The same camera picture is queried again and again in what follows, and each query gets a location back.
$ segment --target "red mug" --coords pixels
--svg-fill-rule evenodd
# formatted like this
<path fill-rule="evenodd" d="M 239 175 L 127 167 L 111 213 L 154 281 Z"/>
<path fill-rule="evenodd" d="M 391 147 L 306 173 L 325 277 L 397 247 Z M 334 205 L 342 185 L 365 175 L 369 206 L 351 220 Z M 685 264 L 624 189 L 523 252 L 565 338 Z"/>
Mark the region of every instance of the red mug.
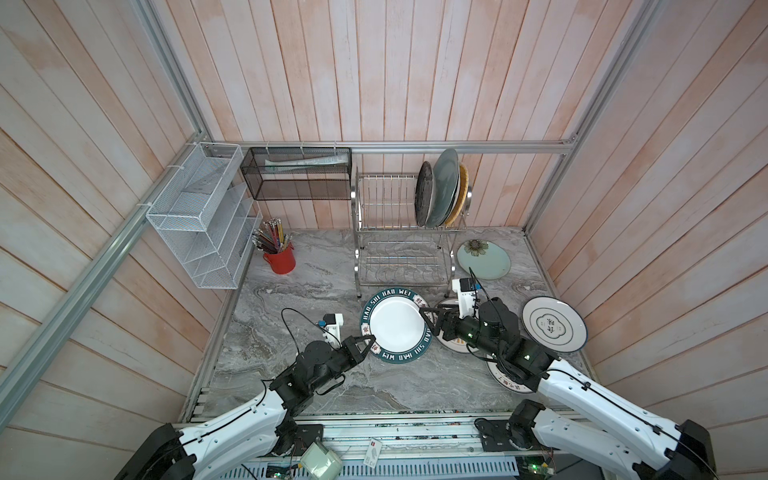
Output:
<path fill-rule="evenodd" d="M 272 267 L 272 271 L 279 275 L 290 273 L 296 267 L 292 243 L 288 243 L 288 247 L 280 253 L 265 253 L 264 259 Z"/>

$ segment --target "dish rack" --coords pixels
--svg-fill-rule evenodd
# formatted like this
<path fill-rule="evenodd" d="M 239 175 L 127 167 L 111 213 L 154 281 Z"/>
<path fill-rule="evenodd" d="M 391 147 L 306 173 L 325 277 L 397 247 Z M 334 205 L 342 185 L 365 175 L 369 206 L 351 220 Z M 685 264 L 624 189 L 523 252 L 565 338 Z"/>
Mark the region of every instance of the dish rack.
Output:
<path fill-rule="evenodd" d="M 419 174 L 357 174 L 351 190 L 355 237 L 355 287 L 445 286 L 455 266 L 455 241 L 466 230 L 470 185 L 458 219 L 450 226 L 419 227 L 415 190 Z"/>
<path fill-rule="evenodd" d="M 200 143 L 157 196 L 147 219 L 194 284 L 236 289 L 251 233 L 246 184 L 229 188 L 243 161 L 240 145 Z"/>

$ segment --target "light green plate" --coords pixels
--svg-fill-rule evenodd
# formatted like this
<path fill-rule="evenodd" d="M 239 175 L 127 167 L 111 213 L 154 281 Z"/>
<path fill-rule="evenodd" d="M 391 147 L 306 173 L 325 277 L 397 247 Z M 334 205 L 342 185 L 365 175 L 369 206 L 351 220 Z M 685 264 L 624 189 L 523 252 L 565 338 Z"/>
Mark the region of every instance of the light green plate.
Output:
<path fill-rule="evenodd" d="M 458 248 L 458 264 L 475 272 L 480 280 L 496 280 L 509 273 L 509 255 L 499 245 L 485 240 L 468 240 Z"/>

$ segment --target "wood panel wall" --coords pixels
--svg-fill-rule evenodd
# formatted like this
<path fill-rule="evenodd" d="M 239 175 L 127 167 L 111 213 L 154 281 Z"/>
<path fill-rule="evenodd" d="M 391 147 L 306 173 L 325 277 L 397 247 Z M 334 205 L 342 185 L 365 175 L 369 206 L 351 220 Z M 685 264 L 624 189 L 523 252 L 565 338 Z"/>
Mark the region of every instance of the wood panel wall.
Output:
<path fill-rule="evenodd" d="M 603 384 L 706 426 L 728 478 L 768 475 L 767 25 L 670 2 L 532 231 Z"/>
<path fill-rule="evenodd" d="M 130 2 L 0 2 L 3 370 L 193 132 Z M 0 476 L 114 476 L 177 420 L 220 307 L 148 231 L 0 435 Z"/>
<path fill-rule="evenodd" d="M 639 0 L 155 0 L 214 138 L 569 137 Z M 523 225 L 558 157 L 465 155 L 469 223 Z M 416 172 L 424 155 L 356 156 Z M 270 201 L 293 228 L 348 228 L 343 201 Z"/>

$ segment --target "gray marble surface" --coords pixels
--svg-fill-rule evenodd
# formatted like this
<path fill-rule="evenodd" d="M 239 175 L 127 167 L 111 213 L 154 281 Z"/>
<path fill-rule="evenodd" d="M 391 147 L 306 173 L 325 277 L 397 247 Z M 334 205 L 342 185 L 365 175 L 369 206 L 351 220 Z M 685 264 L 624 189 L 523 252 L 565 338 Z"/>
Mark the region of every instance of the gray marble surface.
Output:
<path fill-rule="evenodd" d="M 511 259 L 509 274 L 485 281 L 491 296 L 501 297 L 520 314 L 527 299 L 548 295 L 519 229 L 470 229 L 459 242 L 490 240 Z M 259 379 L 273 378 L 296 356 L 296 348 L 280 319 L 286 306 L 313 321 L 325 313 L 342 313 L 342 338 L 359 335 L 362 306 L 381 287 L 363 287 L 358 299 L 353 277 L 353 236 L 349 230 L 294 232 L 296 269 L 276 275 L 260 252 L 254 253 L 227 330 L 202 416 L 217 416 L 262 392 Z M 457 267 L 457 276 L 465 276 Z M 443 288 L 415 287 L 430 305 L 443 299 Z M 286 312 L 297 342 L 303 348 L 321 339 L 319 330 L 295 313 Z M 579 355 L 565 356 L 585 371 Z M 315 396 L 305 414 L 347 412 L 490 412 L 513 410 L 522 396 L 499 385 L 484 362 L 455 353 L 434 339 L 427 352 L 413 362 L 393 365 L 375 356 L 346 374 L 345 383 L 327 396 Z"/>

